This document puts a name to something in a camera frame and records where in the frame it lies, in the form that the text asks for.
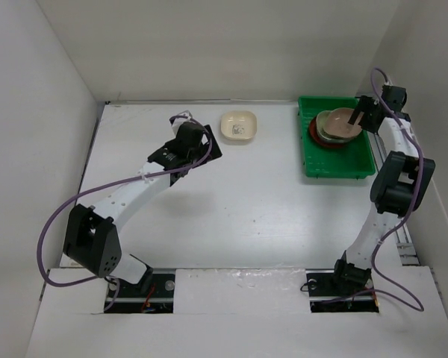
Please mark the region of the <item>brown square plate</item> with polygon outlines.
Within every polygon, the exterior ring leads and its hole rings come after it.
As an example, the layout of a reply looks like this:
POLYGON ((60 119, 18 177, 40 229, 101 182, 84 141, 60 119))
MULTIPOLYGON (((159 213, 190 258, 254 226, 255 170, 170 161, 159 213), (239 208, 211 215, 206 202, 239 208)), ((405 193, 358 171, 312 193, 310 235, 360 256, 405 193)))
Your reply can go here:
POLYGON ((363 113, 359 113, 355 123, 351 125, 349 120, 352 116, 352 108, 338 108, 330 112, 327 117, 323 130, 332 137, 341 139, 353 139, 362 131, 359 122, 363 117, 363 113))

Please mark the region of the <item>cream square plate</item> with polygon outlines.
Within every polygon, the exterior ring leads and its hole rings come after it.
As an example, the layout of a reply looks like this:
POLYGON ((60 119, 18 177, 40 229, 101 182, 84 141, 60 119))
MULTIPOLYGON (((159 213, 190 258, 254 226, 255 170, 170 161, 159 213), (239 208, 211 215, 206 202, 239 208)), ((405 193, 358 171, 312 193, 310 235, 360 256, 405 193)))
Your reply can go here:
POLYGON ((257 116, 248 110, 233 110, 220 118, 221 134, 233 141, 250 141, 257 133, 257 116))

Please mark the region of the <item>green square plate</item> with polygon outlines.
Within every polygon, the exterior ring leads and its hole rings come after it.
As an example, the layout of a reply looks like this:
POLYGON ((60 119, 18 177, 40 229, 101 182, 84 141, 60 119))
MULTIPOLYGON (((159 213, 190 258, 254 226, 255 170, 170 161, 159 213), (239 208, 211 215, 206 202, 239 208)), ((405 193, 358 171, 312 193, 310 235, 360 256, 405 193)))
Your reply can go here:
POLYGON ((317 132, 318 132, 318 136, 324 141, 324 142, 335 142, 335 143, 344 143, 344 142, 350 142, 354 139, 356 139, 357 137, 353 138, 353 139, 341 139, 341 138, 336 138, 336 137, 332 137, 329 136, 324 130, 323 130, 323 125, 325 124, 328 115, 330 114, 330 112, 332 112, 332 110, 324 110, 321 113, 319 113, 317 115, 317 132))

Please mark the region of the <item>red round plate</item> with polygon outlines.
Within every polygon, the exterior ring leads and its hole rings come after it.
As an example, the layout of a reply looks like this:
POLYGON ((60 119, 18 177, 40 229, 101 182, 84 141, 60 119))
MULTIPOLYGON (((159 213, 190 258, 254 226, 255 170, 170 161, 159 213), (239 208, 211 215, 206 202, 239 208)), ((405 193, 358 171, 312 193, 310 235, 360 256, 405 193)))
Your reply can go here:
POLYGON ((337 149, 337 148, 344 148, 347 146, 347 142, 344 143, 335 143, 335 142, 324 142, 319 136, 317 132, 317 118, 314 117, 308 126, 308 133, 310 137, 313 139, 313 141, 318 144, 319 146, 323 148, 330 148, 330 149, 337 149))

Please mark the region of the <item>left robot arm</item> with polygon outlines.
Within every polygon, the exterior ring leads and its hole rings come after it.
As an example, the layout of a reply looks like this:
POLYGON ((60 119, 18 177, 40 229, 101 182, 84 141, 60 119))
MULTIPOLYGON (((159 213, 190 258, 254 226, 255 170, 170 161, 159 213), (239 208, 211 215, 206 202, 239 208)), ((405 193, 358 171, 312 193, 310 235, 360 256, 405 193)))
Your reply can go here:
POLYGON ((174 138, 150 154, 136 176, 89 207, 77 204, 69 213, 63 253, 99 278, 115 277, 134 295, 145 295, 153 269, 123 251, 119 232, 156 195, 196 167, 221 157, 210 125, 176 116, 174 138))

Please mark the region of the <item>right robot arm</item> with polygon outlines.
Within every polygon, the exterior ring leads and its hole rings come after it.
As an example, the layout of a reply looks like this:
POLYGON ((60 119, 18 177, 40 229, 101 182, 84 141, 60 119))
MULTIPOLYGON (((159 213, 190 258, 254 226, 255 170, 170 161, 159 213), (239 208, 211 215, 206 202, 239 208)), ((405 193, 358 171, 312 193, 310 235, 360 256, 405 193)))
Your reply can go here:
POLYGON ((399 230, 420 206, 435 171, 435 161, 426 159, 411 130, 409 117, 396 113, 385 103, 363 96, 350 117, 358 115, 361 128, 376 134, 387 125, 392 150, 388 152, 370 190, 373 203, 356 240, 335 263, 330 284, 339 295, 365 290, 375 267, 376 255, 385 240, 399 230))

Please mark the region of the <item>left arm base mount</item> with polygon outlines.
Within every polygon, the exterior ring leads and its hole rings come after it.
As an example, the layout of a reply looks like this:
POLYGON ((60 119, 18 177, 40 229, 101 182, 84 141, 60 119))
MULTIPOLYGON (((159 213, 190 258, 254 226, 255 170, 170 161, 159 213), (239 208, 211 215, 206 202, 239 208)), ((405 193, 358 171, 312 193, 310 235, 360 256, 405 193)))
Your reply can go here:
POLYGON ((158 271, 145 292, 124 280, 119 280, 119 291, 108 283, 104 302, 107 314, 170 314, 174 309, 175 272, 158 271))

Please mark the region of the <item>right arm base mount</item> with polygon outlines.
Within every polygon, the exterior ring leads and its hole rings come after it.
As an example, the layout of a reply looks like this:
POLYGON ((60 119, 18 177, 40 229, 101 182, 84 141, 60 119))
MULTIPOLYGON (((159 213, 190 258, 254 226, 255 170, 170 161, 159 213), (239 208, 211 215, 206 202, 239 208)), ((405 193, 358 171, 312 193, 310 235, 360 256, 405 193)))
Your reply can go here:
POLYGON ((332 269, 306 271, 306 281, 300 288, 307 293, 311 313, 378 313, 376 296, 369 280, 363 285, 336 281, 332 269))

